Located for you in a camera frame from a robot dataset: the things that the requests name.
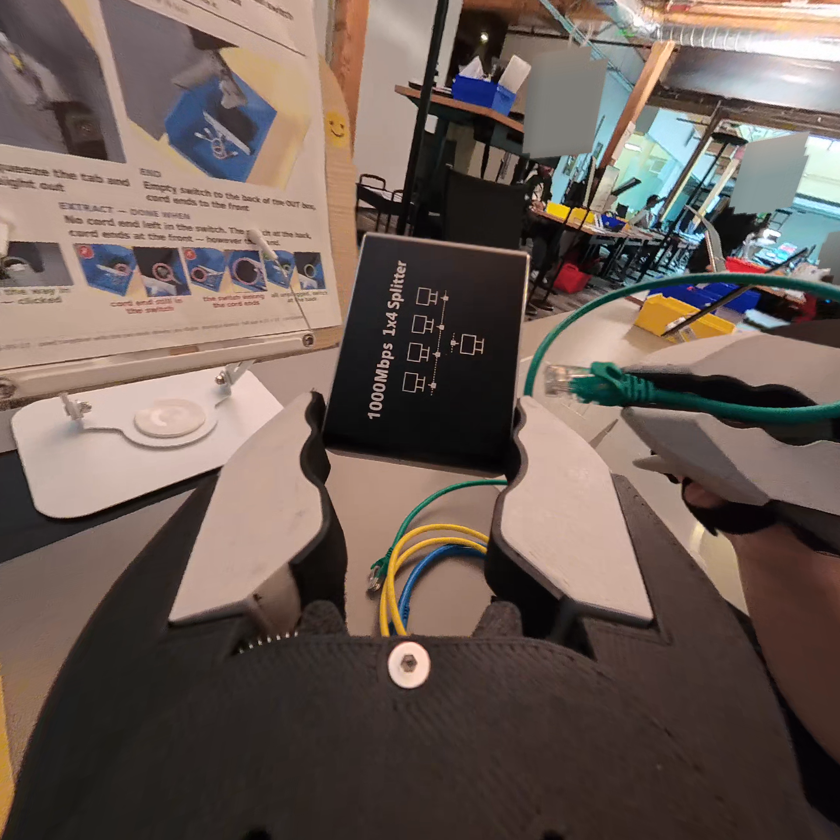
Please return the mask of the blue storage bin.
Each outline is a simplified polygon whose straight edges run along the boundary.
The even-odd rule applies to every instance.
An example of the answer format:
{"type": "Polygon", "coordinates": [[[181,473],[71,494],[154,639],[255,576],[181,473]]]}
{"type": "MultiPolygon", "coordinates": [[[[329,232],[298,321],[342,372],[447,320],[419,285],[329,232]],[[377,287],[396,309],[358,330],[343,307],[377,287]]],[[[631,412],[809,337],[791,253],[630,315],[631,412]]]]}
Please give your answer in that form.
{"type": "Polygon", "coordinates": [[[454,100],[489,109],[505,117],[510,114],[517,96],[498,82],[461,74],[454,77],[450,89],[454,100]]]}

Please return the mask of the wooden support post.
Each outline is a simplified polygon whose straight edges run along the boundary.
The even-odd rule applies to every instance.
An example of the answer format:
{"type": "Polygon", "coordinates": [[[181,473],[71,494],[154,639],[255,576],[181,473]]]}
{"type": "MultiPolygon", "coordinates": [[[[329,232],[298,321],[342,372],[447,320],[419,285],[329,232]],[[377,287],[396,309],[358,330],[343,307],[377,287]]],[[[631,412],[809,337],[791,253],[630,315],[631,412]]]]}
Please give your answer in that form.
{"type": "Polygon", "coordinates": [[[640,114],[647,105],[675,48],[676,42],[673,40],[657,41],[651,47],[640,76],[629,94],[612,136],[603,151],[596,170],[599,176],[604,174],[607,166],[614,164],[617,156],[621,153],[624,142],[634,131],[640,114]]]}

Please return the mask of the white stand base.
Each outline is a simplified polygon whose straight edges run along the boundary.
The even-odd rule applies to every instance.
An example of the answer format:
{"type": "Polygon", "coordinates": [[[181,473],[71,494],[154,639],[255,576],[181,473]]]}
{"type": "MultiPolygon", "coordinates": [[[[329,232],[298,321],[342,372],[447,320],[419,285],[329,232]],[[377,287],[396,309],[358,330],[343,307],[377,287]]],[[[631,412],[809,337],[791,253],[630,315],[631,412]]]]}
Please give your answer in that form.
{"type": "Polygon", "coordinates": [[[223,466],[281,411],[242,363],[61,394],[19,409],[12,434],[35,509],[84,518],[223,466]]]}

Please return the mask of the black mat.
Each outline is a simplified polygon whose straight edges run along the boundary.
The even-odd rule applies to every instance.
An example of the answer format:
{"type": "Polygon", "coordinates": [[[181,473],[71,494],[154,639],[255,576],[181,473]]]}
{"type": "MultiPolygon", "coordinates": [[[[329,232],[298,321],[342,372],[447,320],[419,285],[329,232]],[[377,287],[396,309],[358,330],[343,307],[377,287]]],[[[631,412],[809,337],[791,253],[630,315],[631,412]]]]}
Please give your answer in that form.
{"type": "Polygon", "coordinates": [[[180,496],[199,487],[208,477],[217,477],[219,472],[220,469],[207,471],[90,516],[56,519],[35,509],[18,452],[7,451],[1,454],[1,562],[180,496]]]}

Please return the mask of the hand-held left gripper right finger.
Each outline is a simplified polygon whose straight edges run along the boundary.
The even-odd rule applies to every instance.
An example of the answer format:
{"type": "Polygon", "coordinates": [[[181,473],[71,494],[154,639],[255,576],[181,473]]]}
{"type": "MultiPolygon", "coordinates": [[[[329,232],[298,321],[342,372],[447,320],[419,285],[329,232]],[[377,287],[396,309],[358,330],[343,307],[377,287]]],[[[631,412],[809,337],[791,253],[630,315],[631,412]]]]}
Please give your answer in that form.
{"type": "Polygon", "coordinates": [[[531,396],[518,400],[513,467],[493,511],[487,578],[503,562],[523,595],[546,595],[573,616],[625,625],[655,618],[605,461],[531,396]]]}

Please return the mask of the small yellow storage bin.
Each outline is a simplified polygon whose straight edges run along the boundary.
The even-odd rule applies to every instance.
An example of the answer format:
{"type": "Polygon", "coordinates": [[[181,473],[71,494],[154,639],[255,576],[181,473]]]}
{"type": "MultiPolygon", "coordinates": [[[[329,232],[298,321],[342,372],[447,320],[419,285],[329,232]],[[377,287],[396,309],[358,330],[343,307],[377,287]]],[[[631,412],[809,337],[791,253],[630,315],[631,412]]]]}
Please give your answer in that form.
{"type": "MultiPolygon", "coordinates": [[[[662,338],[668,329],[676,325],[677,321],[684,321],[698,311],[696,307],[677,298],[652,292],[645,298],[633,325],[662,338]]],[[[682,329],[667,338],[667,341],[677,343],[717,338],[733,334],[736,331],[734,323],[713,313],[700,318],[687,327],[683,322],[680,326],[682,329]]]]}

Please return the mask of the person's right hand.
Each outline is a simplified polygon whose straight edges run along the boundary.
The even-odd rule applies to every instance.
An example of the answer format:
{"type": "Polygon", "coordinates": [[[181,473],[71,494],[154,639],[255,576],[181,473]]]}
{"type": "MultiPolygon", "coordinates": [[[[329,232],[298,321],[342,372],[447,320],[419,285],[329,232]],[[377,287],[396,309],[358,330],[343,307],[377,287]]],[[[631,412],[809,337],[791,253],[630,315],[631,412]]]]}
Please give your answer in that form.
{"type": "Polygon", "coordinates": [[[839,760],[838,555],[761,507],[684,479],[682,498],[730,541],[749,618],[773,682],[804,729],[839,760]]]}

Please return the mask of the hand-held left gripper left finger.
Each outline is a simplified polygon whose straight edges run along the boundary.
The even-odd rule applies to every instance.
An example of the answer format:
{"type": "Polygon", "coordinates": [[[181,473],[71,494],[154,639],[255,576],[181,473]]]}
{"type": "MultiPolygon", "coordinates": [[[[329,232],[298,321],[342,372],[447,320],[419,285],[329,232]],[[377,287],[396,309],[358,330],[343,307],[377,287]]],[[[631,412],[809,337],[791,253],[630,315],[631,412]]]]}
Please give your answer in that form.
{"type": "Polygon", "coordinates": [[[346,619],[348,551],[326,487],[322,394],[304,392],[221,469],[170,612],[174,625],[244,616],[290,634],[328,602],[346,619]]]}

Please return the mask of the black ethernet splitter box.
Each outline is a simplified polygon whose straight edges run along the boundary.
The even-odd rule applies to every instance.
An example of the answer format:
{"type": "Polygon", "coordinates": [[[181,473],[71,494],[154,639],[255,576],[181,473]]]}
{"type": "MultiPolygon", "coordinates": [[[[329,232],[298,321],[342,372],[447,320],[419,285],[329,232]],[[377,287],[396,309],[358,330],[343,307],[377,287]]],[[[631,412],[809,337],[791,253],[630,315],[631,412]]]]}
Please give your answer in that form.
{"type": "Polygon", "coordinates": [[[322,426],[326,448],[503,473],[529,269],[520,250],[364,236],[322,426]]]}

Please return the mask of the printed instruction poster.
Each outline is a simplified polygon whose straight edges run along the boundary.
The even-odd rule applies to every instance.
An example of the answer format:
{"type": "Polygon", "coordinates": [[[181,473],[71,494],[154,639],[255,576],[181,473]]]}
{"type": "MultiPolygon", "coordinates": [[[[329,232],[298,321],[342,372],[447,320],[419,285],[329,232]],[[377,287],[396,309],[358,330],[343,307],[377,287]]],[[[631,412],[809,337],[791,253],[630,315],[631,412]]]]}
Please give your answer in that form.
{"type": "Polygon", "coordinates": [[[2,371],[340,324],[311,2],[2,2],[2,371]]]}

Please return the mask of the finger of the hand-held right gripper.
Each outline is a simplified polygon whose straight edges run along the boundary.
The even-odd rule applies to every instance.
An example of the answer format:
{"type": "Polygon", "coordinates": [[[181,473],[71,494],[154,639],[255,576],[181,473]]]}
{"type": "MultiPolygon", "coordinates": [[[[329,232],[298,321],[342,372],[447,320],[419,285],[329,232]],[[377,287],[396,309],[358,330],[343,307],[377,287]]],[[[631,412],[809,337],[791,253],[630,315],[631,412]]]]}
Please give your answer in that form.
{"type": "Polygon", "coordinates": [[[650,450],[636,467],[689,478],[726,501],[839,510],[839,446],[783,443],[707,414],[628,407],[622,420],[650,450]]]}
{"type": "Polygon", "coordinates": [[[773,330],[676,344],[623,368],[658,389],[715,402],[801,407],[839,399],[839,331],[773,330]]]}

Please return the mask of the black chair back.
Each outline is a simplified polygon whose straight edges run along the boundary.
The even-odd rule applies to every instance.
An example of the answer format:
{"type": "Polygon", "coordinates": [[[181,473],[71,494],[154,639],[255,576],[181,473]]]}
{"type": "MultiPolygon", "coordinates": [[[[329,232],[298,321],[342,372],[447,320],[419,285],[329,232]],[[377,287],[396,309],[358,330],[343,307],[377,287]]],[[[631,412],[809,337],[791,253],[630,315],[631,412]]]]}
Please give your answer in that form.
{"type": "Polygon", "coordinates": [[[526,212],[524,184],[504,185],[448,169],[442,216],[445,242],[518,250],[526,212]]]}

